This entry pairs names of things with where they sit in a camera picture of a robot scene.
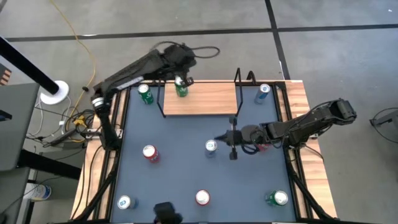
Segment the can lid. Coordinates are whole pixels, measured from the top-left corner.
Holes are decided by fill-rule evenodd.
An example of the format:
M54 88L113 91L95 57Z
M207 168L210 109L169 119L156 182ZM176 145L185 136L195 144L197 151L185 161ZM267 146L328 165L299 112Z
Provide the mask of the can lid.
M130 207L130 197L123 195L122 197L120 197L119 201L118 201L118 207L120 209L127 209L128 207Z
M260 90L261 90L262 92L264 92L264 93L268 93L268 92L271 90L271 87L269 87L269 85L267 85L267 84L262 84L262 85L260 86Z
M176 84L176 85L181 85L181 82L182 82L182 78L176 76L176 77L175 77L175 84Z
M138 87L138 92L140 93L146 93L149 90L149 86L146 84L141 84Z
M206 190L199 190L196 198L199 204L206 205L210 200L210 194Z
M279 205L285 205L287 203L287 194L281 190L275 193L275 201Z
M155 147L151 146L151 145L147 145L142 150L142 153L144 154L145 157L151 157L155 154Z
M209 140L206 142L206 149L209 151L214 151L217 149L217 142L214 140Z

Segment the yellow cable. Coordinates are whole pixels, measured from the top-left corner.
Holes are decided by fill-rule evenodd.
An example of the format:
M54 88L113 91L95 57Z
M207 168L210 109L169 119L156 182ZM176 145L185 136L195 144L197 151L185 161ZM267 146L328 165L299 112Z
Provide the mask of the yellow cable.
M86 49L88 55L90 56L91 61L93 62L93 74L91 75L91 78L90 78L90 80L88 81L88 83L87 83L87 85L86 85L86 87L88 87L88 86L91 84L91 82L94 80L94 77L95 77L95 74L96 74L96 62L95 62L94 55L93 55L93 54L91 53L91 51L86 47L86 45L83 44L83 43L79 40L79 38L77 37L77 34L76 34L74 28L73 28L72 25L70 24L69 20L68 20L68 19L65 17L65 15L62 13L62 11L58 8L58 6L56 5L56 3L55 3L53 0L50 0L50 2L51 2L51 4L56 8L56 10L61 14L61 16L63 17L63 19L65 20L65 22L67 22L67 24L69 25L70 29L71 29L72 32L73 32L73 35L75 36L76 41L77 41L81 46L83 46L83 47ZM79 105L80 100L81 100L81 98L83 97L83 94L84 94L84 93L85 93L84 90L80 93L80 96L79 96L79 98L77 99L77 102L76 102L76 104L75 104L75 107L73 108L72 113L70 113L70 117L72 117L73 113L75 112L75 110L76 110L77 106ZM77 141L77 140L72 140L72 141L74 141L74 142L83 142L83 141L85 141L85 140L83 139L83 140L79 140L79 141Z

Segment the concrete floor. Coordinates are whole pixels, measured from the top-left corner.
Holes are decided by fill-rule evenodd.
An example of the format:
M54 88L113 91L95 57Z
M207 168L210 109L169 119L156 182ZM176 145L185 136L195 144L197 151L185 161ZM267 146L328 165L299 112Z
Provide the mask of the concrete floor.
M56 1L78 34L117 34L195 29L268 28L271 26L263 0L169 0ZM278 27L355 26L398 24L396 1L278 0L271 1ZM4 37L71 35L66 23L47 0L8 1L0 13ZM396 223L398 207L398 151L370 127L368 119L378 111L398 105L398 29L283 32L280 39L291 79L304 80L310 105L342 97L358 113L355 123L333 127L320 138L331 192L342 220ZM253 70L257 78L282 79L272 33L140 37L84 40L97 60L95 83L144 55L158 41L173 40L189 46L215 45L217 58L200 60L192 68L196 79L230 79L236 67ZM66 81L73 102L90 78L91 62L75 41L12 43L54 80ZM10 85L31 82L13 71ZM84 97L81 109L89 108ZM45 106L62 112L66 102ZM44 113L42 134L58 128L60 117ZM30 131L40 123L34 111ZM383 133L398 139L386 126ZM26 141L25 148L33 149ZM62 189L74 192L73 187ZM64 222L73 200L51 202L59 207L54 216L35 209L32 224Z

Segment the black pole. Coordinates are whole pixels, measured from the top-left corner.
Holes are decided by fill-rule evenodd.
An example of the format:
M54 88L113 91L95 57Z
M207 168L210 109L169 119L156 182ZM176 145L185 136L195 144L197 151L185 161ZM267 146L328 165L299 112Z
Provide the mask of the black pole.
M0 55L7 61L11 62L15 67L24 72L33 81L37 82L41 87L51 94L58 92L58 85L38 69L32 62L18 52L8 41L0 37Z
M77 167L40 156L36 153L26 151L25 149L21 150L18 166L30 167L35 170L41 170L63 177L69 177L75 180L80 178L81 173L81 169Z

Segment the plastic container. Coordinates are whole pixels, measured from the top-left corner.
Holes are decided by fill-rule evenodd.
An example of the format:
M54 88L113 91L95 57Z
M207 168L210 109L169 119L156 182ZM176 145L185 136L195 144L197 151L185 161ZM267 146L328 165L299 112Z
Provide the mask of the plastic container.
M33 201L47 200L51 195L51 187L41 184L27 183L24 193L24 199Z

